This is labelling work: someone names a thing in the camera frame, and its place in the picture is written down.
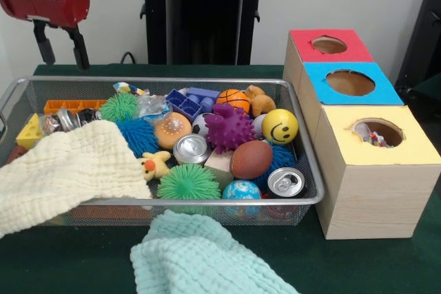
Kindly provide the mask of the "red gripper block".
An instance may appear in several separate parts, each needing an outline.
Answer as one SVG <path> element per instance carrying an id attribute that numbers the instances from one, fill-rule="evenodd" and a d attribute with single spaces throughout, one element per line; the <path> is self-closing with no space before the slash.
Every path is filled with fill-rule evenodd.
<path id="1" fill-rule="evenodd" d="M 34 36 L 46 65 L 53 65 L 55 57 L 50 40 L 45 35 L 45 22 L 67 28 L 74 43 L 78 68 L 81 71 L 89 70 L 90 62 L 83 35 L 76 26 L 87 18 L 90 0 L 1 0 L 1 7 L 7 15 L 16 19 L 34 20 Z"/>

